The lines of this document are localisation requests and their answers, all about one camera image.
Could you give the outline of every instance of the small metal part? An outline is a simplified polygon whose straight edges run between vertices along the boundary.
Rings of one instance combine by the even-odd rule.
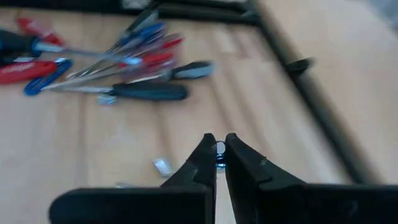
[[[217,169],[225,169],[225,160],[224,160],[224,153],[225,153],[225,143],[223,141],[218,141],[216,143],[216,150],[217,150]]]
[[[125,189],[125,188],[133,188],[134,186],[131,184],[127,184],[127,183],[118,182],[118,183],[115,183],[114,187]]]
[[[174,174],[174,170],[167,159],[155,159],[154,164],[162,177],[170,177]]]
[[[112,105],[116,102],[116,96],[101,94],[97,97],[97,103],[101,105]]]

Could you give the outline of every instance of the wooden surface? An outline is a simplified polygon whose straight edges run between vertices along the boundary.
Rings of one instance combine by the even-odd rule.
[[[272,7],[276,14],[288,10],[278,2],[267,0],[267,7]],[[308,7],[314,7],[309,0]],[[316,16],[322,18],[332,15],[328,11],[314,11],[317,12]],[[335,16],[341,11],[343,15],[349,14],[349,9],[333,8]],[[370,19],[371,15],[365,9],[360,8],[358,11],[365,19],[376,20],[373,17]],[[50,18],[46,21],[69,45],[98,51],[106,50],[119,32],[132,21],[131,17],[126,16],[0,9],[0,27],[16,30],[14,18],[18,14],[37,19]],[[304,26],[305,23],[300,24],[300,19],[307,19],[305,11],[303,14],[292,13],[291,16],[297,16],[291,19],[291,24],[283,20],[283,16],[278,17],[286,32],[295,30],[291,27]],[[312,27],[319,28],[321,25],[318,23],[323,20],[312,19],[310,22]],[[303,48],[304,52],[307,50],[303,54],[317,58],[314,74],[322,75],[317,78],[330,93],[336,107],[344,112],[342,116],[347,120],[349,116],[354,118],[349,121],[353,132],[362,138],[369,137],[363,142],[366,146],[364,152],[370,155],[370,149],[374,150],[372,156],[377,157],[374,164],[379,164],[383,159],[388,162],[389,153],[394,155],[391,151],[394,143],[391,136],[394,133],[388,133],[394,130],[396,121],[392,116],[394,95],[388,94],[394,91],[394,77],[393,70],[379,67],[377,63],[393,65],[393,58],[386,55],[392,54],[396,45],[389,46],[387,42],[382,42],[385,47],[375,49],[368,45],[370,37],[362,36],[353,41],[356,45],[348,45],[343,37],[348,39],[352,33],[348,28],[344,32],[339,30],[342,28],[337,22],[332,23],[334,26],[330,26],[327,35],[322,33],[322,36],[315,35],[312,39],[307,39],[309,37],[305,36],[307,33],[303,30],[296,30],[296,33],[289,31],[292,32],[289,34],[295,43],[307,43],[309,50]],[[375,32],[382,32],[389,42],[393,42],[391,34],[387,34],[387,28],[380,28],[382,23],[376,22],[378,24],[366,21]],[[154,103],[121,100],[114,106],[103,106],[96,103],[95,95],[43,92],[37,97],[26,97],[22,94],[25,83],[1,86],[1,223],[45,223],[51,201],[64,191],[76,187],[112,187],[115,182],[157,186],[164,179],[159,176],[152,161],[165,157],[178,169],[203,134],[209,132],[220,140],[227,133],[236,132],[242,140],[277,165],[307,182],[347,182],[340,165],[272,54],[263,47],[256,30],[187,21],[168,21],[167,26],[170,34],[182,32],[185,37],[181,48],[181,64],[209,59],[216,63],[216,72],[212,76],[183,82],[191,91],[190,98],[184,101]],[[329,42],[324,43],[324,40],[332,40],[330,35],[341,37],[333,39],[340,42],[334,42],[332,46],[328,45]],[[367,47],[365,51],[360,43]],[[72,70],[78,70],[90,61],[72,58],[75,59]],[[389,81],[378,80],[374,74],[376,71],[379,76],[388,73]],[[366,78],[359,79],[363,74],[366,74]],[[371,81],[376,82],[376,87],[370,85]],[[383,96],[381,101],[376,100],[379,96]],[[368,102],[366,98],[372,99],[371,103],[365,103]],[[388,101],[392,111],[373,108],[378,103],[387,105]],[[363,116],[355,117],[355,111],[363,112],[361,107],[355,107],[358,105],[366,111]],[[378,120],[365,119],[374,114],[378,115]],[[362,123],[364,121],[365,124],[375,125],[378,133],[374,133],[374,129],[366,130],[366,125]],[[388,147],[379,142],[383,139],[381,136],[391,138]],[[378,156],[377,152],[382,152],[383,156]],[[380,168],[380,175],[389,178],[394,170],[391,170],[393,163],[388,164]],[[234,223],[223,174],[218,176],[217,193],[216,222]]]
[[[380,181],[398,183],[397,33],[366,1],[266,0],[260,5],[299,57],[315,58],[312,78]]]

